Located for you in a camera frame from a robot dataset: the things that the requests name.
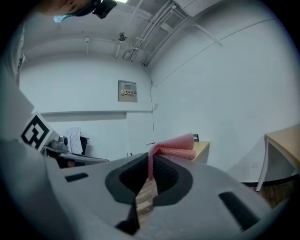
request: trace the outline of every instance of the white wall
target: white wall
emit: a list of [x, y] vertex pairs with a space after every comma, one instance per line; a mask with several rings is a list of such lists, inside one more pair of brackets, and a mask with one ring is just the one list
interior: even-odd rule
[[274, 16], [254, 3], [220, 4], [198, 22], [224, 47], [186, 27], [161, 49], [149, 67], [155, 141], [199, 134], [210, 141], [209, 165], [257, 182], [264, 134], [300, 122], [298, 55]]
[[146, 152], [145, 145], [153, 142], [152, 113], [128, 112], [126, 124], [130, 153]]
[[[137, 84], [137, 103], [118, 102], [118, 80]], [[59, 134], [81, 127], [90, 138], [86, 155], [109, 160], [145, 152], [152, 142], [150, 86], [137, 64], [78, 54], [29, 62], [20, 80], [22, 92]]]
[[[136, 83], [137, 103], [118, 102], [118, 80]], [[78, 54], [29, 62], [20, 79], [22, 92], [40, 113], [152, 111], [150, 85], [137, 64]]]

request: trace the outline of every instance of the label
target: label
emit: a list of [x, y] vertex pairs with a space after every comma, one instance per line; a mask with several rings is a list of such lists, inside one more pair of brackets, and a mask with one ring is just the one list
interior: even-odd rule
[[133, 92], [133, 91], [130, 91], [130, 90], [122, 89], [122, 90], [121, 90], [121, 95], [122, 95], [122, 96], [132, 96], [132, 97], [133, 97], [134, 92]]

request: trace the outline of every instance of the person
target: person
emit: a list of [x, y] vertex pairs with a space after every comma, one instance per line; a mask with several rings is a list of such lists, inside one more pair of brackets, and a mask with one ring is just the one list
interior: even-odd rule
[[[42, 0], [33, 12], [54, 16], [54, 21], [61, 22], [72, 16], [84, 16], [94, 10], [92, 0]], [[24, 23], [15, 30], [10, 42], [0, 59], [0, 70], [19, 85], [21, 66], [25, 61], [23, 54]]]

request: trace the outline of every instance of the white cloth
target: white cloth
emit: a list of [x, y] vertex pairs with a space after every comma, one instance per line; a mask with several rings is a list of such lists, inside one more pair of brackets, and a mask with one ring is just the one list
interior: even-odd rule
[[83, 152], [80, 142], [80, 133], [81, 127], [73, 127], [67, 131], [67, 146], [69, 147], [69, 151], [72, 153], [81, 154]]

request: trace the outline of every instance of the wooden shelf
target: wooden shelf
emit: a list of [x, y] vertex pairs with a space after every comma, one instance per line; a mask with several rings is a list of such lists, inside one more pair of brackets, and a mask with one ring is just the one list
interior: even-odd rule
[[196, 157], [194, 160], [201, 158], [205, 150], [210, 146], [210, 142], [194, 142], [194, 151], [196, 152]]

